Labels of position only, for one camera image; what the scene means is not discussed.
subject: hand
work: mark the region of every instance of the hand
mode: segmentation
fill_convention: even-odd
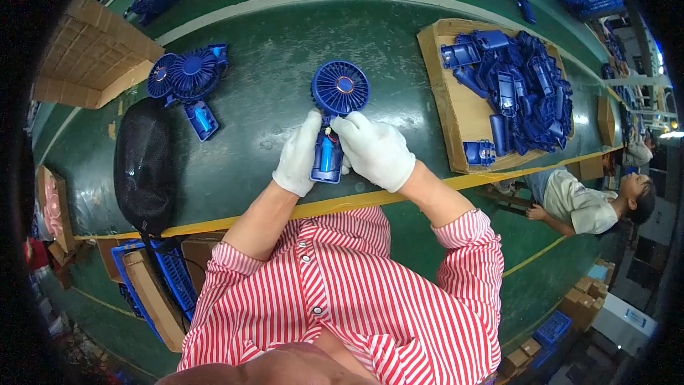
[[[398,191],[408,180],[416,156],[406,148],[406,139],[390,124],[368,120],[359,112],[336,117],[330,127],[337,133],[349,164],[373,184]]]
[[[301,127],[297,128],[285,141],[280,153],[278,168],[273,171],[273,180],[286,191],[300,197],[313,187],[309,178],[316,148],[316,138],[321,130],[321,113],[314,109],[306,116]]]
[[[532,204],[532,208],[527,210],[527,218],[530,220],[544,220],[549,213],[539,204]]]

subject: cardboard tray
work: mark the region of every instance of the cardboard tray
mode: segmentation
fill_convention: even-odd
[[[38,205],[40,210],[44,211],[47,205],[45,196],[45,182],[52,176],[55,179],[57,187],[57,199],[59,200],[59,216],[62,219],[62,234],[55,236],[55,242],[65,253],[72,253],[76,248],[76,241],[71,231],[71,219],[69,218],[69,208],[66,204],[66,182],[59,175],[50,171],[44,165],[38,167],[36,171],[38,181]]]
[[[493,141],[489,116],[493,115],[494,111],[489,107],[486,99],[478,97],[465,85],[459,84],[452,71],[442,67],[439,48],[441,45],[453,44],[458,34],[470,33],[473,30],[501,30],[511,37],[518,34],[516,30],[460,18],[438,20],[418,34],[418,43],[427,67],[427,77],[430,79],[439,120],[442,124],[449,155],[449,167],[457,173],[475,174],[517,167],[530,160],[541,158],[546,152],[535,149],[527,152],[525,156],[520,156],[516,152],[509,153],[497,158],[496,162],[489,167],[468,165],[463,142],[483,139]],[[556,65],[560,68],[562,77],[566,78],[565,67],[558,49],[549,42],[544,42],[544,45],[549,55],[556,59]],[[568,139],[571,139],[574,133],[573,122],[572,133]]]

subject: yellow tape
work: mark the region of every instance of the yellow tape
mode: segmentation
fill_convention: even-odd
[[[471,187],[481,186],[483,184],[498,182],[500,180],[505,180],[508,178],[522,177],[523,175],[536,173],[538,171],[543,171],[545,169],[560,167],[560,165],[566,165],[580,160],[585,160],[589,158],[594,158],[596,156],[601,156],[613,150],[621,149],[622,147],[610,148],[603,152],[594,152],[591,154],[586,154],[583,156],[578,156],[577,158],[563,159],[557,164],[550,165],[548,167],[535,167],[521,169],[517,171],[509,171],[506,173],[481,173],[481,174],[466,174],[458,175],[457,177],[451,177],[442,180],[447,186],[455,189],[457,191],[462,189],[468,189]],[[388,191],[377,191],[369,193],[358,193],[356,195],[348,195],[339,198],[333,198],[331,200],[323,200],[310,202],[308,204],[300,204],[295,206],[292,212],[291,219],[302,219],[304,217],[322,216],[326,214],[332,214],[334,212],[342,212],[355,209],[363,209],[365,207],[372,207],[376,205],[392,204],[394,202],[406,201],[406,198],[399,193],[389,193]],[[231,227],[239,216],[228,217],[225,219],[217,219],[211,221],[203,221],[196,224],[182,225],[169,227],[167,230],[161,233],[165,238],[169,236],[176,235],[190,235],[197,234],[200,232],[212,232],[216,230],[228,229]],[[140,234],[137,232],[128,232],[124,234],[117,235],[81,235],[74,236],[74,239],[98,239],[98,238],[111,238],[111,239],[131,239],[140,238]]]
[[[129,317],[133,317],[133,318],[135,318],[135,319],[138,319],[138,320],[141,320],[141,321],[145,321],[145,319],[140,318],[140,317],[136,317],[135,314],[133,314],[133,313],[130,312],[130,311],[123,310],[123,309],[121,309],[121,308],[117,308],[116,306],[110,305],[110,304],[108,304],[107,302],[105,302],[105,301],[103,301],[103,300],[99,300],[99,299],[98,299],[97,297],[95,297],[95,296],[92,296],[92,295],[87,294],[85,291],[81,290],[80,288],[76,288],[76,287],[73,287],[73,286],[72,286],[71,288],[72,288],[73,290],[76,290],[76,292],[77,292],[78,294],[83,295],[83,296],[86,296],[87,298],[89,298],[89,299],[92,300],[93,302],[96,302],[96,303],[98,303],[98,304],[101,304],[102,306],[105,306],[105,307],[107,307],[107,308],[109,308],[109,309],[115,310],[116,312],[120,312],[120,313],[122,313],[122,314],[124,314],[124,315],[128,315]]]

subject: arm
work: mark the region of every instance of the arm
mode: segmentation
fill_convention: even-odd
[[[534,204],[531,209],[527,210],[527,218],[530,220],[539,220],[546,223],[551,229],[561,235],[572,236],[576,235],[575,228],[567,223],[552,217],[541,205]]]

